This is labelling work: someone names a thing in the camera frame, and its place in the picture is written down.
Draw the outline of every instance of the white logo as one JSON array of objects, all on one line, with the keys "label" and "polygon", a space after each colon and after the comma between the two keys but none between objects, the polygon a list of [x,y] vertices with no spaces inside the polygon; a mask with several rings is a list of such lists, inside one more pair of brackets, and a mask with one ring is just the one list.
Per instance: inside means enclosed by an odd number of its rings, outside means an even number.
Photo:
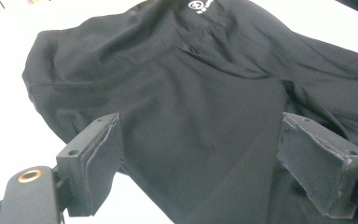
[{"label": "white logo", "polygon": [[200,9],[203,8],[203,2],[201,2],[201,1],[192,1],[191,3],[188,4],[188,6],[191,9],[200,10]]},{"label": "white logo", "polygon": [[192,1],[188,4],[191,9],[197,10],[197,13],[202,14],[208,10],[208,7],[214,0],[208,0],[205,5],[201,1]]}]

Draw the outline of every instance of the screw hole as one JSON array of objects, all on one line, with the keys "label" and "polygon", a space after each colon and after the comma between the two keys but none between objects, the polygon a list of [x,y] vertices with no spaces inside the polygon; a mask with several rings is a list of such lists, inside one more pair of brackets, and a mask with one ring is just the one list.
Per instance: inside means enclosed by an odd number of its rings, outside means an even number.
[{"label": "screw hole", "polygon": [[75,155],[77,155],[77,153],[79,153],[78,150],[72,150],[72,151],[68,152],[68,155],[75,156]]},{"label": "screw hole", "polygon": [[25,172],[24,174],[20,175],[18,178],[18,181],[20,183],[28,183],[28,182],[36,180],[41,175],[42,175],[42,171],[40,171],[40,170],[28,171],[28,172]]}]

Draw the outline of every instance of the brass insert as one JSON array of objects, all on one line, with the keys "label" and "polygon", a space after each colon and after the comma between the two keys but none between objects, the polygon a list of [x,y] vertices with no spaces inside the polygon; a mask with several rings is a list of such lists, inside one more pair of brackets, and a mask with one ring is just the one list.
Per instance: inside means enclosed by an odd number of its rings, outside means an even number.
[{"label": "brass insert", "polygon": [[20,183],[28,183],[36,180],[42,175],[42,171],[40,170],[30,170],[20,175],[17,179]]}]

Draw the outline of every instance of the black garment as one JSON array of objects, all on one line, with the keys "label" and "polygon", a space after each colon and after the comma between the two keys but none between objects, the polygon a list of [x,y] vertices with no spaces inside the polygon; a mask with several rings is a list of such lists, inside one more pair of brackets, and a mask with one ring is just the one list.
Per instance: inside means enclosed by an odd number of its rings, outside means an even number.
[{"label": "black garment", "polygon": [[251,2],[189,2],[42,32],[23,73],[38,112],[65,142],[121,113],[122,167],[175,223],[326,223],[276,159],[280,122],[358,146],[358,54]]}]

